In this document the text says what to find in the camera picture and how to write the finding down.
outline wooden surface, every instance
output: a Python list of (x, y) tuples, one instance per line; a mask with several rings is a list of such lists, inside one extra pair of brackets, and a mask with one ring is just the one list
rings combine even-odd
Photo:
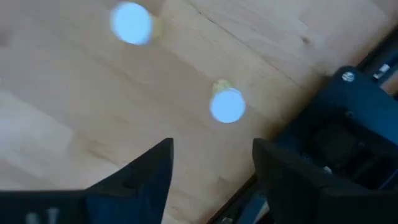
[[(87, 187), (173, 137), (164, 223), (204, 223), (252, 174), (252, 139), (398, 18), (396, 0), (142, 0), (165, 34), (136, 47), (109, 29), (117, 1), (0, 2), (0, 189)], [(236, 123), (209, 114), (218, 78), (246, 99)]]

